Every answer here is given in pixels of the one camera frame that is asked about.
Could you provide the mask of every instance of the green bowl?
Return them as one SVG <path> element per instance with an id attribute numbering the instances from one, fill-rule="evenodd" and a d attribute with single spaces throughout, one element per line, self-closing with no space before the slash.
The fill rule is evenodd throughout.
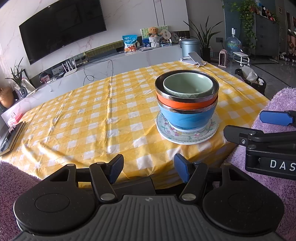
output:
<path id="1" fill-rule="evenodd" d="M 163 87 L 174 96 L 191 99 L 211 95 L 214 85 L 207 76 L 185 72 L 167 77 Z"/>

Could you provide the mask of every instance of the wall outlet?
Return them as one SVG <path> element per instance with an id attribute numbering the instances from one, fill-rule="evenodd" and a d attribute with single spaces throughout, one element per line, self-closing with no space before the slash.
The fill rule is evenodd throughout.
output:
<path id="1" fill-rule="evenodd" d="M 223 38 L 216 38 L 216 43 L 223 43 Z"/>

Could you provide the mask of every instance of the snack bag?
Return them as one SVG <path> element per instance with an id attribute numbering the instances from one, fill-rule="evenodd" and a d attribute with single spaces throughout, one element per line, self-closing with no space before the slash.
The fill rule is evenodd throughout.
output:
<path id="1" fill-rule="evenodd" d="M 124 42 L 124 52 L 135 52 L 136 51 L 136 43 L 137 43 L 137 35 L 125 35 L 122 36 Z"/>

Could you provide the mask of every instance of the television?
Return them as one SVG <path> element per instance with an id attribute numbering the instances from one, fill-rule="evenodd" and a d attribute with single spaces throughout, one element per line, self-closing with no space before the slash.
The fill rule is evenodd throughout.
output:
<path id="1" fill-rule="evenodd" d="M 30 64 L 67 44 L 106 31 L 99 0 L 59 0 L 19 28 Z"/>

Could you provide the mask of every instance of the pink heater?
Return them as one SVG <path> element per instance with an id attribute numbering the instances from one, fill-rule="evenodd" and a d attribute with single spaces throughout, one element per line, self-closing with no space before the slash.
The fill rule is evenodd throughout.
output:
<path id="1" fill-rule="evenodd" d="M 227 63 L 227 51 L 225 49 L 222 49 L 219 54 L 219 67 L 226 68 Z"/>

